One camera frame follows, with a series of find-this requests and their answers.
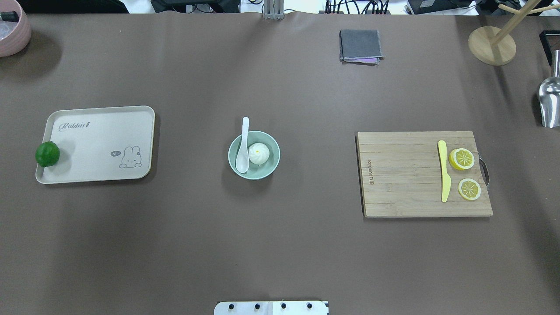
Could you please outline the white steamed bun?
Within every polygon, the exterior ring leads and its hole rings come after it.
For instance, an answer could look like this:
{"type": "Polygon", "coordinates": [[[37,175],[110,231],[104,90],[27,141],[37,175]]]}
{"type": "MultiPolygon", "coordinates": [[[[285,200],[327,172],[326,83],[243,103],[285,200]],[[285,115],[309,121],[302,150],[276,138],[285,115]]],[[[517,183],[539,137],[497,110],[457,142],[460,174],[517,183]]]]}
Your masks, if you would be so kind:
{"type": "Polygon", "coordinates": [[[250,163],[262,165],[268,161],[270,150],[266,144],[256,142],[248,148],[248,157],[250,163]]]}

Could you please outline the white ceramic spoon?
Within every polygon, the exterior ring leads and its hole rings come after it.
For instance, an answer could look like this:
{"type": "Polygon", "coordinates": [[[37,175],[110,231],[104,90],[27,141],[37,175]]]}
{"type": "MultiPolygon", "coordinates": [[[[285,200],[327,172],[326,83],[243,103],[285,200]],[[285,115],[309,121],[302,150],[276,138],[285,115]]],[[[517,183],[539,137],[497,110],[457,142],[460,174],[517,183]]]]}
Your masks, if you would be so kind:
{"type": "Polygon", "coordinates": [[[248,133],[249,133],[249,117],[244,116],[242,119],[241,140],[238,153],[235,159],[235,167],[239,173],[246,173],[249,169],[249,152],[248,152],[248,133]]]}

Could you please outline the mint green bowl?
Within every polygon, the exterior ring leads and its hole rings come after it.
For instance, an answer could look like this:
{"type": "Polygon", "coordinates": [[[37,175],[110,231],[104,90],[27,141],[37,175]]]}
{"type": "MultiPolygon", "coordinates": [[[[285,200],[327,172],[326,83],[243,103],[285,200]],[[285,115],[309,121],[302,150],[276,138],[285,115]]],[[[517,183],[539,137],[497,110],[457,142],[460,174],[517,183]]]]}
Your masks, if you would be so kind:
{"type": "Polygon", "coordinates": [[[241,135],[238,135],[230,144],[228,150],[228,161],[234,173],[250,180],[260,180],[268,177],[277,168],[280,161],[280,148],[276,140],[270,135],[262,131],[249,131],[248,132],[248,148],[256,143],[262,142],[266,144],[270,151],[269,159],[262,165],[249,163],[248,171],[244,174],[239,173],[235,167],[235,159],[240,146],[241,135]]]}

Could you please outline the pink bowl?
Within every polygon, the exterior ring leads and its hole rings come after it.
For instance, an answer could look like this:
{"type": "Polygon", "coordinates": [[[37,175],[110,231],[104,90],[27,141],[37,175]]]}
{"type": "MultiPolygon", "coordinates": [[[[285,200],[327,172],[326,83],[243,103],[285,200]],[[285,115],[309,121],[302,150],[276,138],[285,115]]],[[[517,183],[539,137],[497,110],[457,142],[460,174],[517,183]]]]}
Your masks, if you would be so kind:
{"type": "Polygon", "coordinates": [[[11,56],[20,52],[30,42],[32,28],[28,16],[16,0],[2,0],[1,12],[16,12],[18,22],[1,22],[0,56],[11,56]]]}

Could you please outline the grey folded cloth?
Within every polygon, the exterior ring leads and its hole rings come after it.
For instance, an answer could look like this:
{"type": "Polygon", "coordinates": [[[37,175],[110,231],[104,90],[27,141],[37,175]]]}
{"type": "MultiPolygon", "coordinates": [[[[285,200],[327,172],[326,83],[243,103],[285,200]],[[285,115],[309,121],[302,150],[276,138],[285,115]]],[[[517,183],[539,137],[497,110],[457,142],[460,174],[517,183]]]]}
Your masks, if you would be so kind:
{"type": "Polygon", "coordinates": [[[385,55],[376,29],[342,29],[339,32],[339,59],[346,63],[377,65],[385,55]]]}

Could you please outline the bamboo cutting board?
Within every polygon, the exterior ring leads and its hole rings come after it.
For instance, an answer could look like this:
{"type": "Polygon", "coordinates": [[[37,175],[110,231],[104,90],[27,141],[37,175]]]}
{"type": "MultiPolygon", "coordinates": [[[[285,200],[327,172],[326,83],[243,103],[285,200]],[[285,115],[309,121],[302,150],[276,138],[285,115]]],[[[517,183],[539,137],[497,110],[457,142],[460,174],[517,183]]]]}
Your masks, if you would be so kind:
{"type": "Polygon", "coordinates": [[[472,131],[358,132],[356,143],[364,217],[493,215],[472,131]],[[458,148],[475,157],[468,170],[457,170],[447,161],[451,177],[447,202],[441,201],[439,140],[447,144],[447,157],[458,148]],[[482,188],[477,200],[465,200],[458,193],[458,183],[464,178],[474,179],[482,188]]]}

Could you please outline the yellow plastic knife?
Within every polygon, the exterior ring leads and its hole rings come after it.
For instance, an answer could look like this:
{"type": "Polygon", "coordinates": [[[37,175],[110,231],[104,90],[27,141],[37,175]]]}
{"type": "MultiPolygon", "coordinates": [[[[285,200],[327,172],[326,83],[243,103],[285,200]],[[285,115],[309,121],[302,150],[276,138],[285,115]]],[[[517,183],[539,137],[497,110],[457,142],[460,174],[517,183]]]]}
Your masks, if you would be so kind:
{"type": "Polygon", "coordinates": [[[441,201],[447,202],[451,189],[451,177],[447,171],[447,144],[444,140],[437,143],[438,155],[441,167],[441,201]]]}

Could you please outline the beige serving tray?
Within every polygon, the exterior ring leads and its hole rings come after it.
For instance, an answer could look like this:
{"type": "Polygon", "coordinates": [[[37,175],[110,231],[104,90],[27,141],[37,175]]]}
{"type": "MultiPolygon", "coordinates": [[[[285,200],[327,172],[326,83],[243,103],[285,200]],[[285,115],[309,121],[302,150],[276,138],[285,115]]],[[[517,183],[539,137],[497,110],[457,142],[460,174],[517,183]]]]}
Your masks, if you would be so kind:
{"type": "Polygon", "coordinates": [[[145,177],[152,164],[155,112],[150,106],[58,110],[43,141],[60,149],[58,162],[36,168],[42,184],[117,181],[145,177]]]}

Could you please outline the lemon slice lower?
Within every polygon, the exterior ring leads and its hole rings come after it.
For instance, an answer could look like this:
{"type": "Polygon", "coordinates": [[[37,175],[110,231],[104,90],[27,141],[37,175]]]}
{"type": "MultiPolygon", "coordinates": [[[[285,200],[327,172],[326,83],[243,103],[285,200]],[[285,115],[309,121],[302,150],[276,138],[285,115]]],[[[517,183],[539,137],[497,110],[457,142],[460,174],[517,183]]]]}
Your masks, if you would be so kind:
{"type": "Polygon", "coordinates": [[[448,160],[450,165],[457,170],[468,170],[475,164],[474,154],[464,148],[453,149],[448,160]]]}

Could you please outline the lemon slice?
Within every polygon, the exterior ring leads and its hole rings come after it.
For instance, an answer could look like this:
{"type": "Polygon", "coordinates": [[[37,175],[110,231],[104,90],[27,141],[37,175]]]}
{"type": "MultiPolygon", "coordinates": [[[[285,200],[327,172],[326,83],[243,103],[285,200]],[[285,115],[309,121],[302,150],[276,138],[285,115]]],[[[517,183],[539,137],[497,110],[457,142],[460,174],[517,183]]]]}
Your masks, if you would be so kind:
{"type": "Polygon", "coordinates": [[[464,178],[458,183],[458,193],[465,200],[477,200],[481,196],[481,189],[478,182],[472,178],[464,178]]]}
{"type": "Polygon", "coordinates": [[[448,160],[450,165],[457,170],[468,170],[475,164],[474,154],[464,148],[453,149],[448,160]]]}

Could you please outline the green lime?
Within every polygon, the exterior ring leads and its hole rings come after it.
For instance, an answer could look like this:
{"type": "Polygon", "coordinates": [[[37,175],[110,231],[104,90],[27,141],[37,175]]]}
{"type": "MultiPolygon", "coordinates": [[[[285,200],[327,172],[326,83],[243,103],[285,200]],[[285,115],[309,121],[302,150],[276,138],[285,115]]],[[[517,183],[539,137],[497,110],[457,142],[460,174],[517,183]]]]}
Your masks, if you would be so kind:
{"type": "Polygon", "coordinates": [[[60,149],[52,141],[43,142],[36,150],[35,159],[40,167],[54,166],[60,159],[60,149]]]}

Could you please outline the wooden mug tree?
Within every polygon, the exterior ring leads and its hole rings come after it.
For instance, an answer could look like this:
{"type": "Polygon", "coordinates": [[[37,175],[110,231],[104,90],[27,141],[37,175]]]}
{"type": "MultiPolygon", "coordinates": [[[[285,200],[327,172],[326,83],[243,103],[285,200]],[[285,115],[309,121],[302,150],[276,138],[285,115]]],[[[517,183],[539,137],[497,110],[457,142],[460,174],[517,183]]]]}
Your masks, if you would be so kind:
{"type": "Polygon", "coordinates": [[[468,37],[470,52],[478,60],[492,66],[502,66],[511,62],[516,54],[516,44],[510,36],[510,32],[529,14],[560,7],[559,5],[549,5],[536,9],[539,2],[539,0],[529,0],[520,10],[500,4],[499,8],[512,13],[513,17],[502,28],[483,26],[472,31],[468,37]]]}

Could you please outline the metal scoop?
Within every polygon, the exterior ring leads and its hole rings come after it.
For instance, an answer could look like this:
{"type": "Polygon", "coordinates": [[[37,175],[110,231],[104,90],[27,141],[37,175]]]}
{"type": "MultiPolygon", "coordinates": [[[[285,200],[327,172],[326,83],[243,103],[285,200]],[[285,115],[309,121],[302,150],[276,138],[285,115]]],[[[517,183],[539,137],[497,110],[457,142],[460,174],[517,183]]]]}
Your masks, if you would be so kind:
{"type": "Polygon", "coordinates": [[[552,76],[546,78],[539,87],[539,103],[542,125],[555,128],[560,125],[560,52],[552,55],[552,76]]]}

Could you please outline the aluminium frame post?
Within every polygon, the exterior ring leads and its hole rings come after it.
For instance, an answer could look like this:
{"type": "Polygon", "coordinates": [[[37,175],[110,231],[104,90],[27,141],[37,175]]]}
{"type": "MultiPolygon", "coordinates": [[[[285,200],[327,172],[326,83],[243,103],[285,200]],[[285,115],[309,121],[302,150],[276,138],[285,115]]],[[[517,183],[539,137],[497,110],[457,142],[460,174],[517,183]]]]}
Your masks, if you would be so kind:
{"type": "Polygon", "coordinates": [[[284,0],[263,0],[262,14],[265,20],[284,19],[284,0]]]}

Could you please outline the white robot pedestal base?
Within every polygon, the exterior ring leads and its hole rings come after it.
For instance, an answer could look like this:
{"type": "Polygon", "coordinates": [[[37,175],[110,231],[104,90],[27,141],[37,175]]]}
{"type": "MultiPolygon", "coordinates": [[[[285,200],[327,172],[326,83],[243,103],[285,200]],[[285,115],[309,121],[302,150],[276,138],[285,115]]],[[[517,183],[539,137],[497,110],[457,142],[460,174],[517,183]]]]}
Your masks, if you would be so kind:
{"type": "Polygon", "coordinates": [[[328,315],[327,301],[222,301],[214,315],[328,315]]]}

